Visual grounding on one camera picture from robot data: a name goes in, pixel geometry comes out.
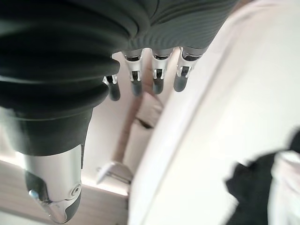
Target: robotic finger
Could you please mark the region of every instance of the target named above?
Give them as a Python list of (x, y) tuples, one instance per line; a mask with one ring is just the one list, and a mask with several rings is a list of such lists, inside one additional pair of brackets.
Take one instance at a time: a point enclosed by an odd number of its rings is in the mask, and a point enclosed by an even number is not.
[(160, 94), (164, 89), (164, 77), (168, 59), (173, 49), (152, 49), (153, 91)]
[(138, 97), (143, 91), (142, 87), (142, 49), (133, 51), (123, 51), (126, 64), (130, 73), (131, 89), (133, 94)]
[(202, 57), (207, 48), (196, 49), (191, 47), (181, 47), (180, 50), (177, 72), (174, 80), (174, 89), (177, 92), (181, 92), (185, 89), (191, 71), (194, 69), (197, 61)]

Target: metal fingertip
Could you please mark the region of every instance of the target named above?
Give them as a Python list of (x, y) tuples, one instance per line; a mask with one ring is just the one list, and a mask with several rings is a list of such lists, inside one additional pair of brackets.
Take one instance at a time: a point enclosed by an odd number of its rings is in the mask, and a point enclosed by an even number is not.
[(119, 88), (118, 83), (116, 83), (116, 84), (109, 83), (108, 88), (109, 88), (109, 97), (110, 97), (110, 99), (112, 101), (118, 101), (121, 97), (120, 88)]
[(174, 80), (174, 90), (176, 92), (183, 91), (187, 85), (187, 81), (188, 79), (186, 77), (176, 75)]
[(158, 95), (164, 89), (164, 80), (163, 79), (153, 79), (153, 92)]

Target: robotic arm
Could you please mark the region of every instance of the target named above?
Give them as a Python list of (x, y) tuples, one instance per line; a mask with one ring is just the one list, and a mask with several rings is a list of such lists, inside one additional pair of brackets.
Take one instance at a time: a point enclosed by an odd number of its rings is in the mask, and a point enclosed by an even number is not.
[(236, 2), (0, 2), (0, 122), (22, 163), (29, 195), (54, 222), (67, 222), (78, 208), (93, 108), (108, 94), (112, 100), (121, 96), (112, 54), (123, 52), (138, 96), (142, 49), (152, 48), (153, 90), (159, 94), (168, 57), (181, 46), (174, 88), (182, 91)]

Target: white cloth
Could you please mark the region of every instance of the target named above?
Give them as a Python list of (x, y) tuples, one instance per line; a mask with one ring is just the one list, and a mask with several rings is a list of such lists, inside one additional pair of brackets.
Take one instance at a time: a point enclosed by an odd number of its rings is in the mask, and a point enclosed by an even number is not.
[(300, 225), (300, 154), (278, 153), (271, 173), (269, 225)]

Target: black cloth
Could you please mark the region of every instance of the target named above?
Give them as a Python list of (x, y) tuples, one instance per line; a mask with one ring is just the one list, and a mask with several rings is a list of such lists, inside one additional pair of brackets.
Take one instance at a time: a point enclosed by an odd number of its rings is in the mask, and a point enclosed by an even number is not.
[[(300, 153), (300, 130), (294, 135), (288, 150)], [(247, 166), (237, 164), (232, 178), (226, 181), (227, 189), (239, 202), (226, 225), (267, 225), (268, 199), (272, 182), (272, 154), (259, 157)]]

